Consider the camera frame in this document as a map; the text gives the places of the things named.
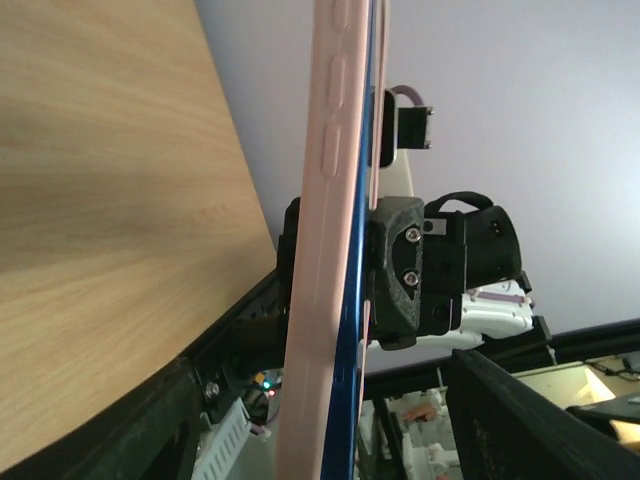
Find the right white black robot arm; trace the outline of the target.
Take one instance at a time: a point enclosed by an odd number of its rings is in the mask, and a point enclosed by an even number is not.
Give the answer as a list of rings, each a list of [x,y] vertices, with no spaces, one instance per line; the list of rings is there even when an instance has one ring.
[[[352,218],[343,312],[370,300],[363,338],[386,351],[434,343],[502,352],[547,341],[502,207],[476,192],[429,203],[384,197],[371,215],[362,203]]]

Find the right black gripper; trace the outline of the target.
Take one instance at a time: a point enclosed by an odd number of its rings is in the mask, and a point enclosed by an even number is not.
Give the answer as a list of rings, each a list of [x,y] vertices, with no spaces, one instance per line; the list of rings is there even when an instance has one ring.
[[[283,318],[290,311],[300,200],[294,198],[286,208],[278,238],[278,308]],[[417,331],[444,335],[459,328],[467,280],[465,215],[439,212],[424,220],[424,203],[417,197],[379,199],[368,220],[367,268],[369,335],[381,348],[409,348],[416,344]]]

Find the pink translucent phone case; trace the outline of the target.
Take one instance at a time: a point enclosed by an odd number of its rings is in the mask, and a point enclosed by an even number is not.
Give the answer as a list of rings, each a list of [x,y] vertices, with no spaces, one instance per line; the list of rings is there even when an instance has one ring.
[[[321,479],[352,228],[370,1],[314,6],[304,174],[275,448],[279,479]],[[376,205],[390,7],[376,1],[368,213]]]

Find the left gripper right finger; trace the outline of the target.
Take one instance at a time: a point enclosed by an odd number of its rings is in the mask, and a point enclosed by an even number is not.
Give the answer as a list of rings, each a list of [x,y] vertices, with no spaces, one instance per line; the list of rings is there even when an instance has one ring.
[[[475,350],[450,359],[447,405],[465,479],[637,479],[639,455]]]

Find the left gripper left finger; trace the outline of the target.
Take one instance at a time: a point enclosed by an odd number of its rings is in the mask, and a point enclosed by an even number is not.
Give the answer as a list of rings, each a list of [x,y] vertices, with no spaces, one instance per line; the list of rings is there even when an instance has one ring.
[[[1,473],[3,479],[189,479],[200,388],[178,358],[90,421]]]

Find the blue phone black screen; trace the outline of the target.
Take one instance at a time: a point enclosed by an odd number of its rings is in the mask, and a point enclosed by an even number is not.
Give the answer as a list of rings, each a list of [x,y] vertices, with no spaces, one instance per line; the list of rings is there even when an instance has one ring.
[[[328,412],[322,466],[322,480],[347,480],[354,477],[356,432],[362,393],[362,353],[365,304],[365,224],[368,194],[367,170],[371,161],[373,131],[373,66],[377,7],[370,1],[366,76],[359,141],[353,220],[344,285],[339,332],[336,343],[334,375]]]

